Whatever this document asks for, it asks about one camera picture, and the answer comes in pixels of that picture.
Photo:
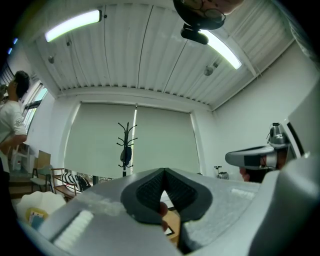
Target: window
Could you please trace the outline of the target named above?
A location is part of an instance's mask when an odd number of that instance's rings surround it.
[[[39,84],[38,88],[33,93],[29,103],[25,105],[23,110],[23,124],[27,132],[29,132],[30,125],[34,119],[37,108],[40,106],[42,99],[47,93],[47,89],[42,83]]]

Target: wooden chair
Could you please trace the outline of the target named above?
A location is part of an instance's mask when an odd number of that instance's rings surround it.
[[[47,191],[48,185],[50,185],[51,192],[53,192],[53,187],[51,183],[51,169],[50,165],[51,155],[39,150],[39,156],[34,161],[34,168],[32,171],[31,181],[31,192],[34,191],[34,184],[39,186],[42,192],[41,186],[45,187],[45,192]]]

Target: roller blind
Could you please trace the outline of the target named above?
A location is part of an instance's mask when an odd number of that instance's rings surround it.
[[[138,107],[133,173],[178,168],[199,173],[199,159],[190,114]]]
[[[99,177],[120,178],[123,150],[118,137],[124,139],[127,122],[132,126],[135,106],[81,104],[67,142],[64,165],[72,171]]]

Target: white t-shirt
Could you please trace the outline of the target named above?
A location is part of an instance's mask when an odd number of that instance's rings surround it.
[[[18,102],[8,100],[0,106],[0,144],[14,135],[27,135],[22,117],[21,107]],[[3,170],[9,172],[8,158],[0,150]]]

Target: ceiling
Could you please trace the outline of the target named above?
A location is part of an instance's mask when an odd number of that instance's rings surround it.
[[[212,31],[242,62],[236,70],[210,46],[182,38],[184,22],[175,10],[143,2],[102,5],[101,22],[50,43],[43,33],[38,35],[27,51],[36,70],[45,70],[53,81],[42,82],[57,94],[87,87],[135,88],[215,109],[259,76],[293,41],[285,18],[270,1],[245,0],[222,28]],[[49,56],[54,56],[54,64]],[[206,66],[214,68],[212,75],[204,75]]]

